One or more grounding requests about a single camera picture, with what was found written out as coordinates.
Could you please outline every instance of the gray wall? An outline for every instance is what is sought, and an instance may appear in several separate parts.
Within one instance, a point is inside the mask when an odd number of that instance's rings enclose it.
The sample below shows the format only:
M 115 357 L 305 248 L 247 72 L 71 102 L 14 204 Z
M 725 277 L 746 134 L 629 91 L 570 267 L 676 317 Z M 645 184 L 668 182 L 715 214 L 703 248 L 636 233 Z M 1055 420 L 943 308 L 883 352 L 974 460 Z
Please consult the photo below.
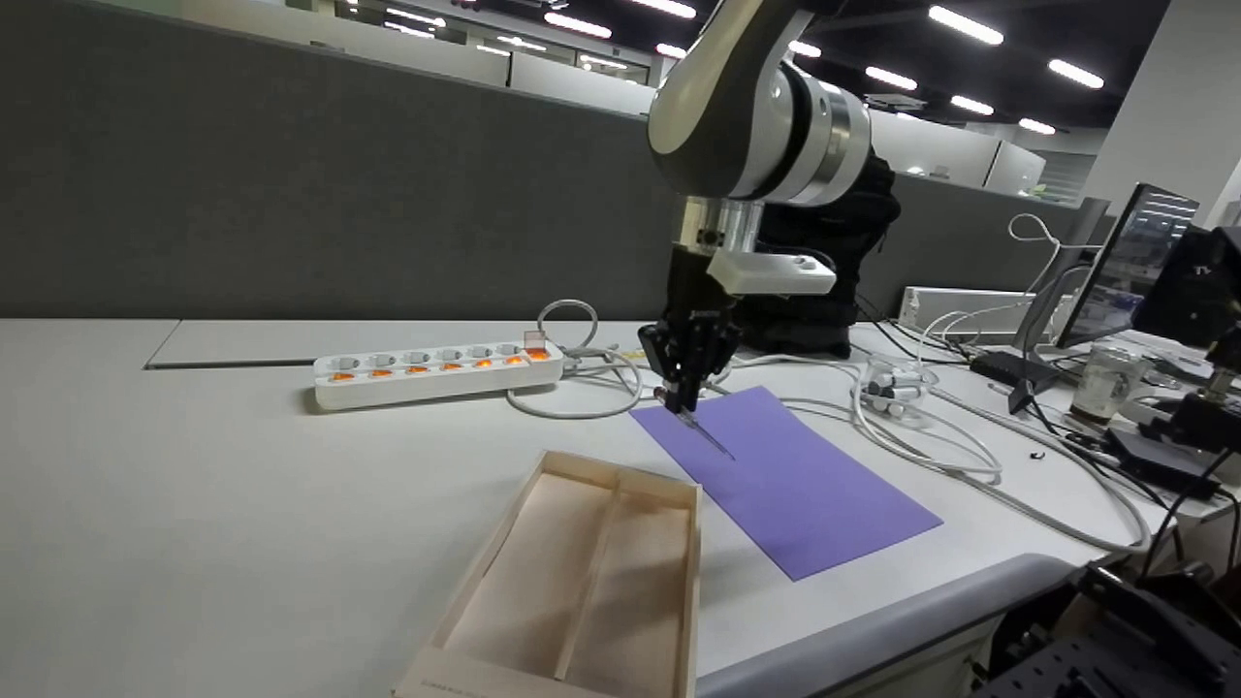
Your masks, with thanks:
M 645 124 L 89 2 L 0 23 L 0 312 L 655 312 Z
M 1111 214 L 1133 184 L 1199 196 L 1199 224 L 1225 210 L 1225 182 L 1241 158 L 1241 2 L 1171 0 L 1135 71 L 1130 96 L 1096 152 L 1084 193 L 1111 196 Z
M 1025 289 L 1051 248 L 1009 241 L 1009 215 L 1038 214 L 1055 236 L 1077 219 L 1077 210 L 908 173 L 894 178 L 894 196 L 902 214 L 859 264 L 857 301 L 868 317 L 893 317 L 902 288 Z

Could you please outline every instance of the ceiling light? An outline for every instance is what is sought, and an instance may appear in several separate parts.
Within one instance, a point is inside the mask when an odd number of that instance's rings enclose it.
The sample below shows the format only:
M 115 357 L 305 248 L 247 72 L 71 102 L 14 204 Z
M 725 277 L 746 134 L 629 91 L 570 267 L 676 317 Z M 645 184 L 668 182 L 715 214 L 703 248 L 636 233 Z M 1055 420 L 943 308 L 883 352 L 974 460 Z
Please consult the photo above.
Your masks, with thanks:
M 1002 47 L 1002 42 L 1003 42 L 1003 29 L 983 28 L 983 23 L 978 23 L 978 20 L 960 16 L 960 11 L 949 11 L 949 6 L 943 6 L 943 2 L 932 2 L 928 16 L 932 16 L 933 23 L 943 23 L 943 28 L 949 28 L 949 29 L 969 33 L 974 42 L 983 42 L 983 47 Z
M 908 91 L 914 91 L 914 90 L 920 90 L 920 80 L 914 80 L 914 77 L 902 77 L 902 72 L 893 72 L 893 71 L 881 71 L 881 64 L 864 64 L 864 77 L 871 77 L 871 80 L 888 80 L 888 85 L 908 90 Z
M 1102 77 L 1091 72 L 1091 71 L 1080 71 L 1080 64 L 1074 64 L 1074 61 L 1051 58 L 1045 71 L 1057 72 L 1057 77 L 1067 77 L 1067 80 L 1077 80 L 1077 85 L 1084 85 L 1084 90 L 1102 90 Z
M 389 16 L 409 20 L 409 23 L 426 23 L 426 28 L 448 28 L 442 16 L 420 16 L 420 11 L 403 11 L 403 6 L 389 6 Z
M 636 2 L 647 2 L 647 6 L 680 16 L 680 20 L 695 20 L 699 16 L 689 2 L 680 2 L 680 0 L 636 0 Z
M 787 51 L 802 52 L 802 58 L 813 58 L 813 61 L 822 58 L 822 47 L 813 47 L 813 42 L 792 42 Z
M 1014 118 L 1014 124 L 1038 134 L 1055 134 L 1055 124 L 1043 124 L 1043 118 Z
M 991 117 L 991 113 L 998 113 L 991 104 L 974 102 L 974 96 L 967 96 L 967 91 L 955 91 L 949 104 L 960 108 L 960 113 L 978 113 L 978 117 Z
M 403 23 L 385 23 L 385 28 L 400 29 L 400 33 L 435 38 L 430 29 L 416 29 L 416 28 L 403 28 Z
M 576 20 L 576 16 L 545 11 L 544 23 L 563 28 L 563 29 L 576 29 L 576 33 L 594 33 L 594 38 L 614 38 L 607 28 L 587 23 L 587 20 Z
M 671 47 L 671 42 L 655 42 L 655 52 L 681 61 L 689 51 Z
M 497 33 L 497 42 L 508 42 L 508 47 L 521 47 L 521 51 L 535 51 L 535 52 L 545 51 L 544 42 L 526 42 L 526 38 L 521 38 L 521 33 Z

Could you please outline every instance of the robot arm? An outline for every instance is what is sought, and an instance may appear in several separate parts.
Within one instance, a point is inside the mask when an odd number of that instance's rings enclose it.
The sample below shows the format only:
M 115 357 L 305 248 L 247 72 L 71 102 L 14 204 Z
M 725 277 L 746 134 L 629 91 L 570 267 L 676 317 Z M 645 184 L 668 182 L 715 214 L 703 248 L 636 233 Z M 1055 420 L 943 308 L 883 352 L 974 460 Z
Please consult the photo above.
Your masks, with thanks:
M 857 96 L 783 61 L 813 0 L 721 0 L 650 104 L 659 170 L 687 193 L 668 312 L 645 324 L 662 404 L 695 410 L 699 388 L 737 350 L 737 293 L 830 293 L 813 255 L 758 255 L 764 201 L 830 204 L 871 158 Z
M 802 0 L 721 0 L 655 96 L 647 140 L 699 196 L 839 201 L 868 158 L 857 96 L 783 61 L 813 11 Z

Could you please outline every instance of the white table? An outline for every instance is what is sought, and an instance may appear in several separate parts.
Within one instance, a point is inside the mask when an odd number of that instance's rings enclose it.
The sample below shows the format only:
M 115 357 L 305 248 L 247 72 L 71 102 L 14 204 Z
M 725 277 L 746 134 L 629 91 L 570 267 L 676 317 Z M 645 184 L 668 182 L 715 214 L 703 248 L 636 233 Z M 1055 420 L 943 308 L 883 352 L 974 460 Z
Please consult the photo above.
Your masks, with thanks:
M 681 473 L 633 420 L 544 422 L 504 398 L 313 416 L 305 367 L 163 367 L 521 338 L 526 323 L 0 323 L 0 695 L 378 698 L 544 448 Z M 833 367 L 727 388 L 845 398 Z M 1003 489 L 1133 538 L 1077 463 L 943 405 Z M 799 695 L 1102 558 L 839 422 L 811 422 L 943 526 L 787 582 L 703 511 L 703 695 Z

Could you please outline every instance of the purple paper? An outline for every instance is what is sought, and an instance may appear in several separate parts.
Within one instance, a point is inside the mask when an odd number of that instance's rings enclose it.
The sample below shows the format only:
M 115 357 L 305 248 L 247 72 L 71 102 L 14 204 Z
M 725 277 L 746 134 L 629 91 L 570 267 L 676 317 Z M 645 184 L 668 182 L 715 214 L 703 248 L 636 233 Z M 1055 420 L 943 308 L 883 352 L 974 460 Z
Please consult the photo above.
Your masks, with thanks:
M 939 514 L 822 443 L 764 388 L 703 404 L 695 420 L 737 460 L 680 416 L 636 410 L 636 422 L 792 582 L 939 526 Z

